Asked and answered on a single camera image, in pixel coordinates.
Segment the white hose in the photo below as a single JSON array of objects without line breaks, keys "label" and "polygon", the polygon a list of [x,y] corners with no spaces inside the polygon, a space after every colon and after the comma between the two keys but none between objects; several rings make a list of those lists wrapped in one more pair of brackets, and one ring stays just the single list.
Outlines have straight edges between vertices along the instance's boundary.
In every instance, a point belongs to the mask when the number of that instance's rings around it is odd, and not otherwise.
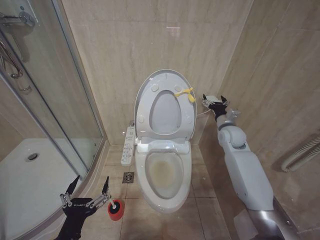
[{"label": "white hose", "polygon": [[211,109],[209,109],[208,111],[205,111],[205,112],[202,112],[202,113],[199,113],[199,114],[197,114],[196,116],[197,117],[199,117],[199,116],[201,116],[201,115],[203,115],[203,114],[207,114],[208,112],[210,112],[211,111]]},{"label": "white hose", "polygon": [[[292,172],[300,168],[302,165],[304,165],[306,162],[311,160],[314,156],[318,155],[320,153],[320,136],[317,136],[316,138],[309,141],[304,146],[300,147],[297,151],[295,151],[293,154],[291,154],[284,162],[281,164],[281,169],[284,172]],[[292,166],[291,165],[298,157],[303,155],[308,150],[312,149],[306,156],[303,158],[297,160]]]}]

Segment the yellow clip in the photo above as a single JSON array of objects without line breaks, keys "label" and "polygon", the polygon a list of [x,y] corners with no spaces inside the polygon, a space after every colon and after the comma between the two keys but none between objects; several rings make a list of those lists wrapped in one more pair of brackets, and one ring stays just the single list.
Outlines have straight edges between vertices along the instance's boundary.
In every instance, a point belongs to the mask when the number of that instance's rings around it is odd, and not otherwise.
[{"label": "yellow clip", "polygon": [[194,103],[196,101],[196,99],[194,98],[194,96],[191,95],[191,91],[193,90],[194,88],[191,87],[191,88],[187,88],[187,89],[184,89],[182,90],[181,92],[178,92],[176,94],[174,94],[175,97],[179,97],[181,94],[188,94],[188,99],[191,103]]}]

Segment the red object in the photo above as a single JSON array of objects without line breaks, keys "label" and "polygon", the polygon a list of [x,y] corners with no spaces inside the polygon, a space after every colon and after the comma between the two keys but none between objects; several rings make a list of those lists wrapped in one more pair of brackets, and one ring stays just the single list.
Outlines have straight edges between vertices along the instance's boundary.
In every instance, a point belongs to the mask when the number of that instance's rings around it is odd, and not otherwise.
[{"label": "red object", "polygon": [[112,207],[111,202],[108,205],[108,214],[113,221],[118,221],[122,218],[125,212],[125,202],[120,199],[113,200],[115,208]]}]

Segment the shower door frame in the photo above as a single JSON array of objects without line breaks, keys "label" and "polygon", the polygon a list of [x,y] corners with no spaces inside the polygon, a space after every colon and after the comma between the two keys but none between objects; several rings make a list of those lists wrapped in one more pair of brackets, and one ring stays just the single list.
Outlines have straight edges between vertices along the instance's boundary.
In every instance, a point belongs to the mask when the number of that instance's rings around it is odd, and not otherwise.
[{"label": "shower door frame", "polygon": [[[90,105],[90,107],[92,109],[95,121],[97,123],[97,126],[98,126],[98,128],[100,130],[100,133],[101,133],[101,136],[102,136],[102,139],[101,139],[100,144],[99,144],[99,146],[97,148],[97,151],[96,151],[94,159],[93,159],[93,161],[92,161],[92,163],[90,165],[90,168],[88,169],[85,177],[82,179],[82,183],[80,184],[80,186],[76,189],[76,191],[72,195],[73,197],[78,197],[80,195],[80,193],[85,189],[85,187],[88,184],[89,180],[91,179],[91,176],[93,175],[93,172],[94,172],[94,170],[95,170],[95,168],[97,166],[98,159],[100,158],[100,156],[102,154],[102,150],[103,150],[105,144],[106,145],[110,145],[110,144],[109,144],[109,141],[107,139],[107,134],[106,134],[105,129],[103,127],[103,122],[102,122],[101,117],[99,115],[99,111],[98,111],[95,99],[93,97],[93,94],[92,94],[92,91],[91,91],[91,87],[90,87],[90,84],[89,84],[89,81],[88,81],[84,66],[82,64],[81,57],[80,57],[80,54],[78,52],[78,48],[77,48],[76,42],[74,40],[71,28],[69,26],[69,22],[68,22],[67,15],[65,13],[62,1],[61,0],[51,0],[51,2],[52,2],[52,7],[55,10],[57,19],[58,19],[58,21],[60,23],[61,30],[62,30],[62,32],[64,34],[64,38],[66,40],[68,49],[69,49],[69,51],[71,53],[74,65],[75,65],[76,70],[77,70],[78,75],[79,75],[79,78],[80,78],[81,83],[83,85],[83,88],[84,88],[86,97],[88,99],[89,105]],[[7,39],[4,36],[2,36],[2,34],[0,34],[0,36],[3,38],[3,41],[5,42],[5,44],[7,44],[7,46],[10,46],[10,44],[8,44],[8,42],[7,42]],[[31,88],[35,89],[40,94],[40,96],[42,97],[41,92],[35,86],[32,78],[28,74],[28,71],[26,71],[26,69],[24,68],[24,66],[21,64],[20,60],[16,56],[16,53],[14,51],[12,53],[13,53],[12,57],[14,58],[14,60],[18,64],[18,66],[21,69],[23,69],[23,71],[26,73],[27,77],[29,78]],[[34,119],[34,121],[39,126],[39,128],[44,132],[44,134],[48,137],[48,139],[56,147],[57,151],[63,156],[63,158],[65,159],[67,164],[77,174],[78,171],[75,169],[73,164],[68,160],[67,156],[63,153],[63,151],[61,150],[59,145],[52,138],[52,136],[48,133],[48,131],[42,125],[42,123],[39,121],[39,119],[36,117],[36,115],[29,108],[28,103],[26,103],[26,101],[20,96],[18,91],[12,86],[12,84],[10,83],[10,81],[11,81],[10,76],[8,74],[6,74],[5,72],[0,71],[0,81],[4,81],[6,83],[6,85],[9,87],[11,92],[15,95],[15,97],[18,99],[18,101],[23,105],[23,107],[26,109],[26,111]],[[45,228],[47,228],[49,225],[51,225],[54,221],[56,221],[63,214],[64,214],[64,212],[63,212],[62,206],[61,206],[54,213],[49,215],[43,222],[41,222],[40,224],[34,226],[32,229],[30,229],[29,231],[23,233],[21,236],[15,238],[15,240],[27,240],[27,239],[33,238],[34,236],[39,234],[41,231],[43,231]]]}]

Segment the bathroom wall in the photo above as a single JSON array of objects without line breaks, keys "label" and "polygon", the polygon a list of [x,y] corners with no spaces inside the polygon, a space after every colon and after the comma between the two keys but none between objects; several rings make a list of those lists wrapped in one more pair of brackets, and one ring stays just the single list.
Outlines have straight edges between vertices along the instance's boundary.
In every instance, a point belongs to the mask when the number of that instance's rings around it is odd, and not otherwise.
[{"label": "bathroom wall", "polygon": [[[219,94],[241,111],[237,124],[271,182],[275,197],[303,239],[320,237],[320,156],[296,172],[283,156],[320,129],[320,1],[255,0]],[[232,239],[244,207],[232,190],[208,120],[199,146]]]},{"label": "bathroom wall", "polygon": [[0,80],[0,114],[22,138],[45,138],[27,110],[2,80]]},{"label": "bathroom wall", "polygon": [[0,162],[23,140],[23,137],[0,114]]},{"label": "bathroom wall", "polygon": [[44,134],[0,80],[0,161],[25,138],[44,138]]},{"label": "bathroom wall", "polygon": [[[253,0],[63,0],[112,145],[134,118],[143,81],[173,69],[202,94],[217,94]],[[197,119],[197,144],[207,116]]]}]

